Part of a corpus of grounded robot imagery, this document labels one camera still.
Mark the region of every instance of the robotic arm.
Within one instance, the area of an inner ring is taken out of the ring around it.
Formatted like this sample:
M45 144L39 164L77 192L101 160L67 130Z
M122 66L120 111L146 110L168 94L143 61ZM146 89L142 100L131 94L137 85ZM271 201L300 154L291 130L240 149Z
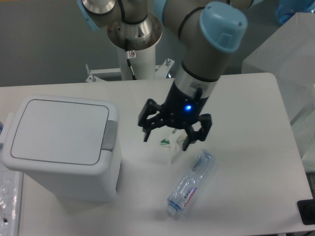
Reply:
M155 7L160 20L187 48L166 101L158 105L148 99L139 115L146 142L150 132L164 125L184 129L183 150L204 141L212 125L211 115L200 112L247 28L239 10L221 2L159 0ZM200 122L194 131L192 125Z

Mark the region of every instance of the black object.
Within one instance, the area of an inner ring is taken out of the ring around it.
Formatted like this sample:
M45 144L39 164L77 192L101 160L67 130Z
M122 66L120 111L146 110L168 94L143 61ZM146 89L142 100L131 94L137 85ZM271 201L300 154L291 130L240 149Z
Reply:
M194 98L181 92L173 83L166 101L159 105L154 100L148 99L140 115L138 125L146 133L144 141L149 138L151 130L162 126L184 129L187 137L183 143L186 151L189 144L197 140L205 141L212 125L211 115L199 115L208 98L201 98L202 88L197 88ZM200 122L201 128L194 131L192 125Z
M302 222L305 225L315 225L315 199L297 202Z

